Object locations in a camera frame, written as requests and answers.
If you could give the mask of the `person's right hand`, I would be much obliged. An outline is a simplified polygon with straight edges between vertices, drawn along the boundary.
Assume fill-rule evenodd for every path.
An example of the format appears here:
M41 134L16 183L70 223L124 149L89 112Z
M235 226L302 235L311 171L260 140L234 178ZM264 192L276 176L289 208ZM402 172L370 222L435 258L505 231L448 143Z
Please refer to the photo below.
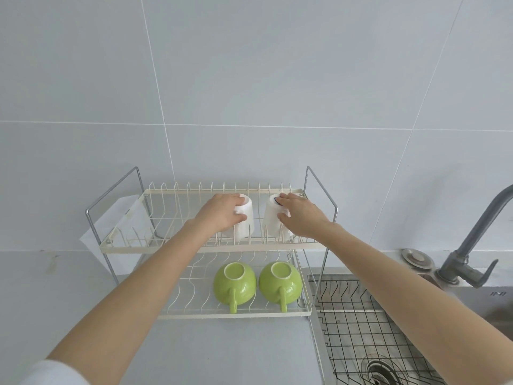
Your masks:
M324 229L331 224L324 213L308 199L293 193L281 193L276 201L290 211L292 223L288 229L296 236L318 240Z

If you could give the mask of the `person's left hand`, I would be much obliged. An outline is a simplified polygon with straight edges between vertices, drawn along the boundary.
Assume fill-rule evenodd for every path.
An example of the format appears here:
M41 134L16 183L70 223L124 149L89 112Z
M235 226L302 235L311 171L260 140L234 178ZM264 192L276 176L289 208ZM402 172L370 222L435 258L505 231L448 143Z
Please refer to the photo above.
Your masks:
M243 203L236 194L215 194L194 217L193 224L209 238L234 226L234 207Z

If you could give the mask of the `white ceramic cup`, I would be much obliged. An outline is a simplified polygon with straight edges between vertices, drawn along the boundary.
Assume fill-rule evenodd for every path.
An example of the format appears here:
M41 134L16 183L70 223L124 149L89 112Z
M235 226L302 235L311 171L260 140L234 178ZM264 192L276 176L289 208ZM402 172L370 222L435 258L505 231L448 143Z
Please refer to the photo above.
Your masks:
M248 239L253 235L255 229L255 222L253 216L253 204L251 198L245 194L236 194L244 199L242 205L234 207L234 214L246 215L246 220L237 223L233 227L219 233L220 238L233 239L235 244L238 244L244 239Z
M280 193L272 194L266 201L263 231L267 234L268 239L274 238L278 242L287 243L292 239L293 234L279 220L278 214L284 213L290 217L290 211L276 201L276 198L280 196Z

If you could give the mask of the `person's left forearm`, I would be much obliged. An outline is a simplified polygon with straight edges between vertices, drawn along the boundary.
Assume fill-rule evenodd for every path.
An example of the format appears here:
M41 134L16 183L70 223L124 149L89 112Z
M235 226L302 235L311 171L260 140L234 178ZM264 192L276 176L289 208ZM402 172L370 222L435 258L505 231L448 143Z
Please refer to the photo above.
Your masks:
M217 231L212 223L189 220L89 311L47 358L76 369L92 385L118 384L181 273Z

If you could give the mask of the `person's right forearm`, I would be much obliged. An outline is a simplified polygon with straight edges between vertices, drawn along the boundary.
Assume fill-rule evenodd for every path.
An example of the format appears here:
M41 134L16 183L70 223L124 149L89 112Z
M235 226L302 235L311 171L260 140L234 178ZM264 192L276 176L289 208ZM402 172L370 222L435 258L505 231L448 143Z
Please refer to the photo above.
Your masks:
M362 282L447 385L509 385L513 341L458 299L332 222L311 237Z

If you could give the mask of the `green ceramic mug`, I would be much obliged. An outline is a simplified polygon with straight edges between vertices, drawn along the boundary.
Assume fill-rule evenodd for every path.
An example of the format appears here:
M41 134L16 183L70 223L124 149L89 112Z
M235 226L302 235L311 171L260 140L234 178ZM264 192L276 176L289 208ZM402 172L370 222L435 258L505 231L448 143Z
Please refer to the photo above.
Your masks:
M261 270L258 288L267 301L278 304L281 313L287 313L288 304L296 302L302 294L302 278L292 264L274 261Z
M235 261L221 266L213 280L213 293L217 301L229 306L234 315L238 307L246 304L256 294L257 278L246 263Z

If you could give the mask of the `white plastic sheet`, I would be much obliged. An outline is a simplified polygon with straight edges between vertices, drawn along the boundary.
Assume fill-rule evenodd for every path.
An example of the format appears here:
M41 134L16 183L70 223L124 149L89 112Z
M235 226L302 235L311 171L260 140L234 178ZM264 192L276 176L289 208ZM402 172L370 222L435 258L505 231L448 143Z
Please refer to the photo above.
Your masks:
M153 226L142 197L130 195L118 199L84 233L80 241L110 271L109 260L116 276L130 274L139 264L141 253L135 248L148 247L153 240Z

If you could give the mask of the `round metal sink cap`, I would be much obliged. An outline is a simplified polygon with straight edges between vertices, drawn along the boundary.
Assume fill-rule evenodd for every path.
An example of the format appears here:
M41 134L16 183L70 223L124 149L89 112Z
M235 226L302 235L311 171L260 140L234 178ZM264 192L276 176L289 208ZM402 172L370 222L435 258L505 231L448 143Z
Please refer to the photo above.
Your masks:
M406 263L419 270L431 271L435 266L431 257L413 248L401 249L401 256Z

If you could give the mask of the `metal sink drain strainer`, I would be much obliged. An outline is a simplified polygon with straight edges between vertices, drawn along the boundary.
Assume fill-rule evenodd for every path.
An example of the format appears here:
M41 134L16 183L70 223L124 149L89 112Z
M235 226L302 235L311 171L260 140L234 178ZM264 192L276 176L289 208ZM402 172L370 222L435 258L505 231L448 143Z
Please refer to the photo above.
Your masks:
M405 385L403 370L390 358L368 354L360 363L364 385Z

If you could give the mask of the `grey metal faucet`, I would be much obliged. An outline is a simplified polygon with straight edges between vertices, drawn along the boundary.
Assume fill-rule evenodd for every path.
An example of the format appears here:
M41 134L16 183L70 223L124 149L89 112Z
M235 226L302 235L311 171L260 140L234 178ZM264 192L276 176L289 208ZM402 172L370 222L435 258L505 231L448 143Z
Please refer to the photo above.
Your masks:
M458 285L458 279L462 278L474 288L480 288L487 282L498 260L493 260L485 272L479 272L468 265L469 254L503 208L512 199L513 184L495 196L462 244L451 252L442 266L435 271L435 275L440 280L452 285Z

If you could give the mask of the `white sleeve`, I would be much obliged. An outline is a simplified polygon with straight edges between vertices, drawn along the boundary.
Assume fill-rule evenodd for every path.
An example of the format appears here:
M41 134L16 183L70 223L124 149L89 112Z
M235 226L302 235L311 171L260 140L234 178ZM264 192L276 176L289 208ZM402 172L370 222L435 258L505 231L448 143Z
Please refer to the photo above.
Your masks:
M76 369L54 360L36 362L17 385L91 385Z

